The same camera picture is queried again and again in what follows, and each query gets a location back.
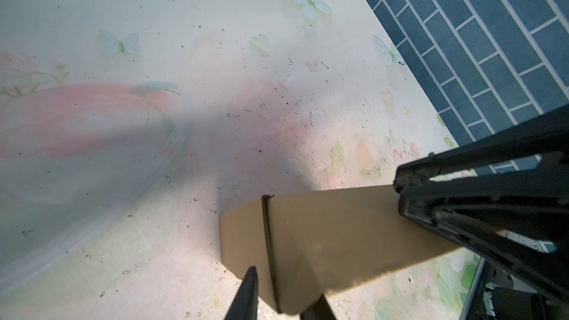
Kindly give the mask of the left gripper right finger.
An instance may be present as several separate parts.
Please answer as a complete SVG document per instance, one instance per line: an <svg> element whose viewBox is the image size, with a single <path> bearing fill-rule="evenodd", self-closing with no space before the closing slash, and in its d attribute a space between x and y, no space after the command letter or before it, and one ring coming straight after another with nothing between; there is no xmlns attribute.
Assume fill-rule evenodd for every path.
<svg viewBox="0 0 569 320"><path fill-rule="evenodd" d="M301 320L336 320L336 317L324 295L300 314Z"/></svg>

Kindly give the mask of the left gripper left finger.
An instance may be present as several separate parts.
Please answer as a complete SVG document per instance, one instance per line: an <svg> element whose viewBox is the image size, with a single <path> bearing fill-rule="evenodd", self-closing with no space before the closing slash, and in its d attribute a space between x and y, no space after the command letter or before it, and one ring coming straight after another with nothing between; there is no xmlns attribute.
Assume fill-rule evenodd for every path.
<svg viewBox="0 0 569 320"><path fill-rule="evenodd" d="M225 320L257 320L259 305L259 280L256 267L247 273L225 316Z"/></svg>

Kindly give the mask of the brown cardboard box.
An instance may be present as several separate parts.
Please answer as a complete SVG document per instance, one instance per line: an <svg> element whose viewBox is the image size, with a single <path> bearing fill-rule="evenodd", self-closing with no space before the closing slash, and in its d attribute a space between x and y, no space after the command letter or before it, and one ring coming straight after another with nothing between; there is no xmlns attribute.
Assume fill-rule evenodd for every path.
<svg viewBox="0 0 569 320"><path fill-rule="evenodd" d="M297 315L326 293L456 250L398 202L390 185L262 196L220 216L222 263L238 277L256 268L259 297Z"/></svg>

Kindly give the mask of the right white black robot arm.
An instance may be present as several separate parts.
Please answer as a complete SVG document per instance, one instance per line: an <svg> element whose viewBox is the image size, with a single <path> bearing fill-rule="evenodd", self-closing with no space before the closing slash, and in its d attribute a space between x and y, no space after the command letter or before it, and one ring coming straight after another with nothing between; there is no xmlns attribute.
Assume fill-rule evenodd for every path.
<svg viewBox="0 0 569 320"><path fill-rule="evenodd" d="M400 165L399 214L530 286L487 281L491 319L568 317L568 108Z"/></svg>

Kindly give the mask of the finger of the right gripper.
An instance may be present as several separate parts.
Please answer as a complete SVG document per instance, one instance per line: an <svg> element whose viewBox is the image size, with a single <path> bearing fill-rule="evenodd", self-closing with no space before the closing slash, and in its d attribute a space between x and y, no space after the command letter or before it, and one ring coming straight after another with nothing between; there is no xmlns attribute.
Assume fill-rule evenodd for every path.
<svg viewBox="0 0 569 320"><path fill-rule="evenodd" d="M394 189L399 193L435 176L554 152L568 152L568 106L478 142L402 164L397 167Z"/></svg>
<svg viewBox="0 0 569 320"><path fill-rule="evenodd" d="M556 179L398 181L398 212L558 302L568 301L568 185Z"/></svg>

